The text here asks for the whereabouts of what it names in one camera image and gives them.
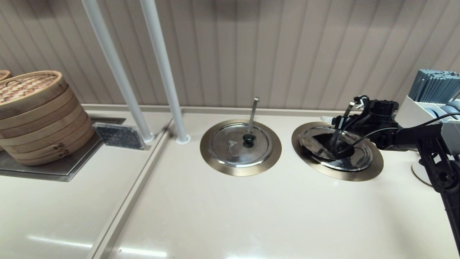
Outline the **hinged steel pot lid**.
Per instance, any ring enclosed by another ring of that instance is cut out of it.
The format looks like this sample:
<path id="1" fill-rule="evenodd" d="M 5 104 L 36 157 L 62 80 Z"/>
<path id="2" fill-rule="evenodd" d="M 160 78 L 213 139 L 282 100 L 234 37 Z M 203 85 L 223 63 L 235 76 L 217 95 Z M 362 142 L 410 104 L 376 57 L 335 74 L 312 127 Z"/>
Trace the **hinged steel pot lid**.
<path id="1" fill-rule="evenodd" d="M 320 134 L 334 134 L 335 129 L 327 125 L 317 125 L 306 127 L 297 135 L 301 149 L 312 159 L 323 166 L 336 169 L 342 172 L 358 172 L 368 168 L 373 160 L 373 154 L 369 146 L 363 142 L 358 143 L 354 147 L 354 154 L 351 157 L 339 160 L 325 160 L 317 157 L 318 151 L 322 147 L 314 136 Z M 349 145 L 358 140 L 358 136 L 343 132 L 340 140 L 346 141 Z"/>
<path id="2" fill-rule="evenodd" d="M 248 123 L 230 123 L 211 134 L 208 152 L 226 166 L 247 168 L 261 164 L 274 150 L 271 135 L 263 128 Z"/>

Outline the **white cutlery holder box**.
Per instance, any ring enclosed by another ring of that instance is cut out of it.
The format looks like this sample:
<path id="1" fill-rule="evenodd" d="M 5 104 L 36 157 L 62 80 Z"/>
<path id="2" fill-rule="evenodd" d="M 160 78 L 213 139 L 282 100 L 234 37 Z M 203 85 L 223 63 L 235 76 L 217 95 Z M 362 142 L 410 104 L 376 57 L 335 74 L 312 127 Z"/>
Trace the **white cutlery holder box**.
<path id="1" fill-rule="evenodd" d="M 397 110 L 395 120 L 404 128 L 415 127 L 447 114 L 442 106 L 444 104 L 416 102 L 406 96 Z"/>

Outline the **steel soup pot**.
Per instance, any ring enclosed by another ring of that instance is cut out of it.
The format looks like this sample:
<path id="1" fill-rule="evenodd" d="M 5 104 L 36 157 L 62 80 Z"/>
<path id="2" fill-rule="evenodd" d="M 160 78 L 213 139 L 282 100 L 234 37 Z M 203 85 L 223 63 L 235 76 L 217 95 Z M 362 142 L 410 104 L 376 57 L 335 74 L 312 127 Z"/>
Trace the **steel soup pot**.
<path id="1" fill-rule="evenodd" d="M 354 148 L 339 137 L 334 137 L 333 134 L 320 134 L 314 138 L 322 144 L 318 151 L 317 157 L 325 160 L 339 160 L 351 157 L 354 154 Z"/>

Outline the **white ceramic jar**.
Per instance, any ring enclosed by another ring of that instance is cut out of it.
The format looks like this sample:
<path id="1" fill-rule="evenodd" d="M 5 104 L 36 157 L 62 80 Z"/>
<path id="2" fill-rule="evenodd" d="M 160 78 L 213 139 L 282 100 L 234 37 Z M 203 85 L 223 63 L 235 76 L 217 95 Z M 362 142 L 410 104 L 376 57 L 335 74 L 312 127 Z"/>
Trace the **white ceramic jar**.
<path id="1" fill-rule="evenodd" d="M 426 168 L 422 164 L 420 156 L 413 162 L 412 172 L 421 182 L 432 187 L 432 183 L 427 175 Z"/>

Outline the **grey-blue chopstick bundle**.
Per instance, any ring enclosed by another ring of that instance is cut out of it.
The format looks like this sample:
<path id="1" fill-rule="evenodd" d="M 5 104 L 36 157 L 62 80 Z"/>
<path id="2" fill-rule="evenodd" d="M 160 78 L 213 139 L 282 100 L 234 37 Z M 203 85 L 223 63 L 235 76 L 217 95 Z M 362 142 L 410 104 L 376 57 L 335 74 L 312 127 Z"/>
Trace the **grey-blue chopstick bundle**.
<path id="1" fill-rule="evenodd" d="M 446 104 L 460 97 L 460 73 L 419 69 L 408 97 L 415 102 Z"/>

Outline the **white round support pole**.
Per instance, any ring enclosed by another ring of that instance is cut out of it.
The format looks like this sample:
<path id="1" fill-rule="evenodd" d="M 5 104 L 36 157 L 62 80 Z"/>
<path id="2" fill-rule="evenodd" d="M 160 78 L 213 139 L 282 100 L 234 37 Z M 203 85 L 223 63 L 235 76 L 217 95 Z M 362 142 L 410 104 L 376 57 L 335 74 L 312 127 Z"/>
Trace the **white round support pole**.
<path id="1" fill-rule="evenodd" d="M 140 0 L 140 4 L 162 78 L 163 88 L 171 110 L 172 119 L 176 127 L 176 142 L 180 145 L 185 145 L 190 142 L 191 137 L 186 133 L 183 122 L 182 109 L 175 87 L 174 76 L 171 70 L 156 1 Z"/>
<path id="2" fill-rule="evenodd" d="M 105 56 L 105 59 L 112 71 L 117 86 L 128 106 L 131 115 L 140 131 L 140 135 L 144 143 L 149 143 L 155 139 L 148 128 L 146 120 L 140 110 L 136 96 L 131 87 L 128 76 L 122 65 L 121 59 L 118 55 L 117 49 L 110 36 L 110 32 L 105 23 L 105 19 L 100 10 L 97 0 L 82 0 L 82 5 L 90 21 L 91 27 L 97 38 L 99 46 Z"/>

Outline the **clear acrylic label sign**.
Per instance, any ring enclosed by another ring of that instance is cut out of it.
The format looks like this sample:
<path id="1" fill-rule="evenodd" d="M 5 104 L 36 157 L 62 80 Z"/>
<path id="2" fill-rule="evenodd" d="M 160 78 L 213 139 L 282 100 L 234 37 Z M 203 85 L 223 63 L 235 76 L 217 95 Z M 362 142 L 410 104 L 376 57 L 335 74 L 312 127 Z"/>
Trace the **clear acrylic label sign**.
<path id="1" fill-rule="evenodd" d="M 135 126 L 96 122 L 92 127 L 107 146 L 134 150 L 145 150 L 146 148 L 145 142 Z"/>

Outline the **recessed steel steamer tray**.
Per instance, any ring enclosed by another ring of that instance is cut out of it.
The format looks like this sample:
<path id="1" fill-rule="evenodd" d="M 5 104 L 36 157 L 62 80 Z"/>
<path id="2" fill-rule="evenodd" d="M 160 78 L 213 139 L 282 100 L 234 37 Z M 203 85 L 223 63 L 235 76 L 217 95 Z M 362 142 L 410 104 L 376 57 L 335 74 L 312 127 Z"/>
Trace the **recessed steel steamer tray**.
<path id="1" fill-rule="evenodd" d="M 40 166 L 24 166 L 5 151 L 0 151 L 0 176 L 69 182 L 102 146 L 103 141 L 95 133 L 80 149 L 71 155 Z"/>

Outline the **stacked bamboo steamer baskets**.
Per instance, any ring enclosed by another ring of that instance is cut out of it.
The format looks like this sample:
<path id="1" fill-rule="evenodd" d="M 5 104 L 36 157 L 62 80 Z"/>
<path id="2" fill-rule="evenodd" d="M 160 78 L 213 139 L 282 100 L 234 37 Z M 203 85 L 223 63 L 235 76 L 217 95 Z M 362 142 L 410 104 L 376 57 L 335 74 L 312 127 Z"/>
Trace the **stacked bamboo steamer baskets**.
<path id="1" fill-rule="evenodd" d="M 0 151 L 38 166 L 75 153 L 94 136 L 92 120 L 58 71 L 0 81 Z"/>

